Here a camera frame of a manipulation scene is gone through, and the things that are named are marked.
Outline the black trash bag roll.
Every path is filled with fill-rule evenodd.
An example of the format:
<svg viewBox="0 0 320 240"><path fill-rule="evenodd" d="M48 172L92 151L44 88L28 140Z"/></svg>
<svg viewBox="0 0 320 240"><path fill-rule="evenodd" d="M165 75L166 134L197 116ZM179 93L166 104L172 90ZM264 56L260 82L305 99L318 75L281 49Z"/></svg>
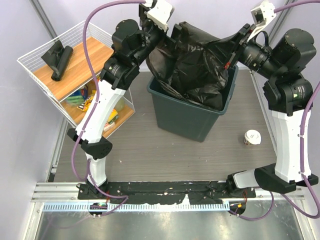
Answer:
<svg viewBox="0 0 320 240"><path fill-rule="evenodd" d="M52 69L53 73L51 79L59 82L70 62L73 54L73 48L66 45L63 46L60 40L54 42L54 44L47 50L41 59Z"/></svg>

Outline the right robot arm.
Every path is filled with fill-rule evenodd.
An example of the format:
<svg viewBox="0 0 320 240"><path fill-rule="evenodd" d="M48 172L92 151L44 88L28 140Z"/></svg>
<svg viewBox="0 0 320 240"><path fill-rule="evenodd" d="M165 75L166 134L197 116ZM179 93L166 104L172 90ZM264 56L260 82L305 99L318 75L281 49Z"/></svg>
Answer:
<svg viewBox="0 0 320 240"><path fill-rule="evenodd" d="M317 185L319 178L312 173L307 157L307 130L315 90L302 75L317 53L313 36L292 28L275 47L270 47L268 41L260 45L253 38L236 53L240 63L266 79L263 94L276 130L276 162L230 174L226 193L236 198L244 189L258 187L286 194L297 187Z"/></svg>

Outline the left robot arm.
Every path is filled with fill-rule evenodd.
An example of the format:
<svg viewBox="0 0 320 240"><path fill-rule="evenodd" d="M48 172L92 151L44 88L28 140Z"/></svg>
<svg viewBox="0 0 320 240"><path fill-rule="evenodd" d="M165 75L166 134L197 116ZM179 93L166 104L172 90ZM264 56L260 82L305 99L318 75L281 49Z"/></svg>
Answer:
<svg viewBox="0 0 320 240"><path fill-rule="evenodd" d="M181 34L181 27L174 25L171 36L155 20L147 18L139 25L133 19L121 21L111 36L113 54L104 63L96 93L80 124L68 130L67 135L80 146L86 155L84 178L89 193L102 199L107 193L106 159L112 143L103 137L108 117L118 101L140 73L140 65L160 44L174 48Z"/></svg>

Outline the dark green trash bin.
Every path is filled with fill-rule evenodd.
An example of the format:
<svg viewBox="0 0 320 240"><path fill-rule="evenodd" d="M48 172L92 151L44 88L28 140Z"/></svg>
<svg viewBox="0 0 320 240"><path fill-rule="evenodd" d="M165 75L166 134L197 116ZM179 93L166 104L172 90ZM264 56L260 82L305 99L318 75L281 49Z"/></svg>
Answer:
<svg viewBox="0 0 320 240"><path fill-rule="evenodd" d="M222 110L212 110L169 96L155 77L147 84L151 94L157 126L175 135L204 142L218 118L227 112L232 99L238 66L229 68L228 83L222 91Z"/></svg>

